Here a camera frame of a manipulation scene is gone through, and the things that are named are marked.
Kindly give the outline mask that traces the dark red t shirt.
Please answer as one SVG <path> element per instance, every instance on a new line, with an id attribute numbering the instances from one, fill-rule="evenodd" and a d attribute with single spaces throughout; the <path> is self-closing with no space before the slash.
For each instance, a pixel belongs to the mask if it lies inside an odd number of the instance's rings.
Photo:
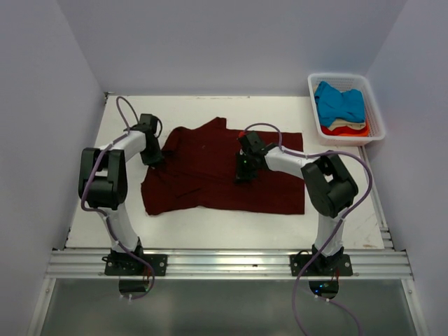
<path id="1" fill-rule="evenodd" d="M 264 169 L 248 183 L 236 183 L 238 129 L 216 117 L 195 129 L 177 127 L 167 137 L 163 162 L 141 183 L 146 213 L 206 207 L 265 214 L 302 215 L 303 180 Z"/>

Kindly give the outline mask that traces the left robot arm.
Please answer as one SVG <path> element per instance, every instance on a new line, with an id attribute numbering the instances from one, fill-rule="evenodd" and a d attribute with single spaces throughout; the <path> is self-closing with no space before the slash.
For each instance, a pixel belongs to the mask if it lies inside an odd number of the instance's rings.
<path id="1" fill-rule="evenodd" d="M 81 209 L 100 216 L 111 240 L 105 257 L 107 275 L 146 275 L 155 271 L 144 257 L 141 240 L 134 231 L 125 207 L 128 194 L 127 162 L 139 155 L 144 166 L 154 168 L 163 161 L 158 137 L 162 122 L 142 114 L 132 127 L 110 144 L 85 148 L 81 153 L 78 195 Z"/>

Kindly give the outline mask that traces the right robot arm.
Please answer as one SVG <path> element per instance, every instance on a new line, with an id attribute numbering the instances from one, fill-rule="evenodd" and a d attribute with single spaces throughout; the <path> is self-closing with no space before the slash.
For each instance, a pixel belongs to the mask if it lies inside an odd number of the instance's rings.
<path id="1" fill-rule="evenodd" d="M 318 212 L 318 231 L 306 272 L 329 274 L 344 253 L 342 214 L 358 194 L 358 186 L 339 155 L 307 155 L 276 143 L 266 144 L 254 131 L 241 132 L 238 141 L 241 149 L 237 153 L 237 182 L 254 179 L 262 169 L 304 181 Z"/>

